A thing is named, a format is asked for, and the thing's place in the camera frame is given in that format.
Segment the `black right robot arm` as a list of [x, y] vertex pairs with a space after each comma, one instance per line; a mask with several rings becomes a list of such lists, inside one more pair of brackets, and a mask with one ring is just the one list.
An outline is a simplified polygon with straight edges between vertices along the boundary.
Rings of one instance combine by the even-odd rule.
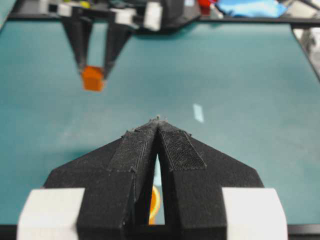
[[[195, 0], [40, 0], [38, 10], [59, 17], [83, 81], [97, 83], [107, 79], [132, 34], [172, 33], [201, 15]], [[87, 64], [95, 20], [104, 20], [108, 26], [101, 67]]]

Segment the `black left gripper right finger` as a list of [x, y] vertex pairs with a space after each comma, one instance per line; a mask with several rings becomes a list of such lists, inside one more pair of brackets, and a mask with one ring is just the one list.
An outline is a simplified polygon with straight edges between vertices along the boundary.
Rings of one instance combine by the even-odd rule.
[[157, 127], [165, 220], [182, 240], [286, 240], [277, 191], [257, 171], [165, 121]]

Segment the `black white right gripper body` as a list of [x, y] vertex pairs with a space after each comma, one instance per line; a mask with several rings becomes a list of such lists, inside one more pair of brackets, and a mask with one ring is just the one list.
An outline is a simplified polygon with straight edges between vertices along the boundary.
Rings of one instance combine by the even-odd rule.
[[159, 0], [41, 0], [39, 13], [63, 20], [107, 20], [133, 29], [159, 31], [163, 5]]

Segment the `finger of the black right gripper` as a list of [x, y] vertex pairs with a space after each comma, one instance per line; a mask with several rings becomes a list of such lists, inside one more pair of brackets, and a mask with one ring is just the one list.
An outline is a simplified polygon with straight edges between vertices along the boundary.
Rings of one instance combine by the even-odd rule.
[[103, 79], [107, 80], [123, 47], [132, 35], [132, 28], [109, 22], [106, 32], [105, 54], [103, 63]]
[[77, 70], [81, 75], [87, 65], [89, 39], [93, 22], [89, 19], [62, 19], [61, 22], [72, 48]]

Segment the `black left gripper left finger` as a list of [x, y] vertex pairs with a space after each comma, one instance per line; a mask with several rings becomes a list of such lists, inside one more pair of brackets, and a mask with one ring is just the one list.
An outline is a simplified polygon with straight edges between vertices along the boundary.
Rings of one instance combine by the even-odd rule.
[[53, 169], [18, 219], [19, 240], [122, 240], [149, 222], [158, 121]]

